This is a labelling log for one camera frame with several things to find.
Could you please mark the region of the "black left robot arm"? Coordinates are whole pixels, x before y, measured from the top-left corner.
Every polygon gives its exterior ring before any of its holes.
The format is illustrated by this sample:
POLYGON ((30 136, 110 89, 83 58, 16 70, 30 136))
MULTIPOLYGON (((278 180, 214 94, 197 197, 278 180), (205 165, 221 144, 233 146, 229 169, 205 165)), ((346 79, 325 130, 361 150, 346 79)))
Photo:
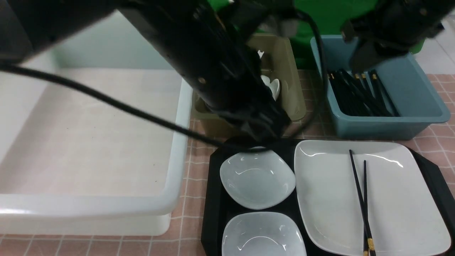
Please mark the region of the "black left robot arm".
POLYGON ((255 51, 206 0, 2 0, 1 71, 57 83, 207 144, 218 142, 81 83, 21 63, 119 11, 209 110, 256 141, 283 136, 290 118, 260 75, 255 51))

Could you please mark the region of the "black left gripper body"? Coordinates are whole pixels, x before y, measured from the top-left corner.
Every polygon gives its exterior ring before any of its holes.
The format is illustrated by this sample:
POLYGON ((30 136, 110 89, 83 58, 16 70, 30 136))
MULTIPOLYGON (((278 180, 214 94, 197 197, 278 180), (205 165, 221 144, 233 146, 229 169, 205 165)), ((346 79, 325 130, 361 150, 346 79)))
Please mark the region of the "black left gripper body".
POLYGON ((214 109, 213 112, 259 142, 278 140, 291 123, 272 96, 255 96, 237 107, 214 109))

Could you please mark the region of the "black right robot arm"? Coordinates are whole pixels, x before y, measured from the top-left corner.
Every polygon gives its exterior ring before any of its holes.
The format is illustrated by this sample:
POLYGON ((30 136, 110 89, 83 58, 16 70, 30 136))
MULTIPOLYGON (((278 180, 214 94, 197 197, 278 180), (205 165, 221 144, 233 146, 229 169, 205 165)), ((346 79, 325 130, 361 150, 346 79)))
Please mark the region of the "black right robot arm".
POLYGON ((358 40, 349 61, 351 70, 369 70, 436 37, 444 30, 442 19, 454 6, 453 0, 379 0, 372 10, 341 26, 345 42, 358 40))

